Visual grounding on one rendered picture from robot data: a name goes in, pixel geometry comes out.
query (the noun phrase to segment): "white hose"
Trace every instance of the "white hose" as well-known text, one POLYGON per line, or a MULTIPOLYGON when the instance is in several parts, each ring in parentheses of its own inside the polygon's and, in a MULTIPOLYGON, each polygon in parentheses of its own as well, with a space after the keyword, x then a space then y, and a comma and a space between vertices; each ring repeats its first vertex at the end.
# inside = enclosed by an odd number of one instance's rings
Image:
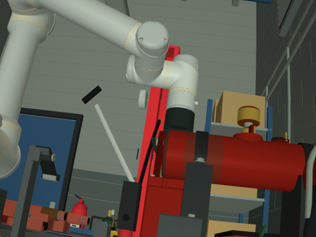
POLYGON ((316 157, 316 146, 312 149, 306 165, 306 199, 305 199, 305 218, 311 217, 313 203, 313 167, 316 157))
POLYGON ((100 109, 100 106, 98 104, 96 104, 94 107, 95 107, 95 110, 98 113, 98 116, 99 116, 99 118, 100 118, 100 120, 101 120, 101 122, 103 124, 103 127, 104 127, 104 129, 105 129, 105 131, 106 131, 106 133, 107 133, 107 135, 108 135, 108 137, 110 139, 110 142, 111 142, 111 144, 112 144, 112 146, 113 146, 113 148, 114 148, 114 150, 115 150, 115 152, 116 152, 116 154, 118 156, 118 160, 120 161, 120 164, 123 167, 123 170, 125 171, 125 174, 126 174, 128 180, 130 182, 135 182, 135 180, 134 180, 132 174, 130 173, 129 168, 128 168, 125 160, 124 160, 124 157, 123 157, 122 153, 119 150, 117 142, 115 141, 114 136, 113 136, 113 134, 112 134, 112 132, 111 132, 109 126, 108 126, 108 123, 107 123, 107 121, 105 120, 105 118, 103 116, 103 113, 102 113, 102 111, 100 109))

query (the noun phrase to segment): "metal shelf board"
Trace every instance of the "metal shelf board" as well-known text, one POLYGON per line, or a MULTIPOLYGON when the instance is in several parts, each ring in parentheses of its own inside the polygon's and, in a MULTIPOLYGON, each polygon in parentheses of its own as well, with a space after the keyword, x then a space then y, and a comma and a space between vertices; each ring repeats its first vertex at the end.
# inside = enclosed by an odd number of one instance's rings
MULTIPOLYGON (((240 133, 242 129, 243 127, 239 125, 212 122, 210 134, 232 137, 235 134, 240 133)), ((267 131, 268 129, 266 128, 256 127, 256 133, 261 135, 264 141, 266 140, 267 131)))
POLYGON ((209 210, 229 213, 247 213, 262 206, 264 201, 263 198, 211 194, 209 210))

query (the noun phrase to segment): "brass knob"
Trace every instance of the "brass knob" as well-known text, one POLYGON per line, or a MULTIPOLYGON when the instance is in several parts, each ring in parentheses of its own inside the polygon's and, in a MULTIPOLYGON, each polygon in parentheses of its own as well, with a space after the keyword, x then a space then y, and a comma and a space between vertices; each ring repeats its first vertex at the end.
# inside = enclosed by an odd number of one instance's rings
POLYGON ((245 122, 251 122, 255 127, 260 125, 260 110, 253 106, 243 106, 238 110, 237 124, 244 125, 245 122))

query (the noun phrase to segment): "fire extinguisher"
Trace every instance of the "fire extinguisher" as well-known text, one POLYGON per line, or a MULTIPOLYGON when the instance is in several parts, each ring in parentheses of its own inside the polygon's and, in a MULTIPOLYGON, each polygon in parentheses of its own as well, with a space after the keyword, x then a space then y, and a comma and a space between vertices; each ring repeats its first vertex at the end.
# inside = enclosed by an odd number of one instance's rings
POLYGON ((80 199, 78 203, 76 203, 73 207, 72 213, 80 214, 82 216, 87 216, 88 208, 84 204, 83 199, 80 198, 78 195, 75 194, 76 197, 80 199))

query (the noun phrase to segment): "robotic arm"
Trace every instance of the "robotic arm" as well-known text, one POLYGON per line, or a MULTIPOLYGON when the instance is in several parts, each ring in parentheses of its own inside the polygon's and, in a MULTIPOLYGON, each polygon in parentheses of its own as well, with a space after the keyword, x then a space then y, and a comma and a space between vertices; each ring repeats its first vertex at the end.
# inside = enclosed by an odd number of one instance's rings
POLYGON ((169 34, 161 23, 141 24, 97 0, 8 1, 10 36, 0 65, 0 178, 19 165, 21 128, 17 121, 38 44, 52 31, 55 13, 131 53, 126 80, 169 89, 167 113, 178 108, 182 115, 189 113, 194 118, 198 61, 190 55, 178 55, 173 62, 164 60, 169 34))

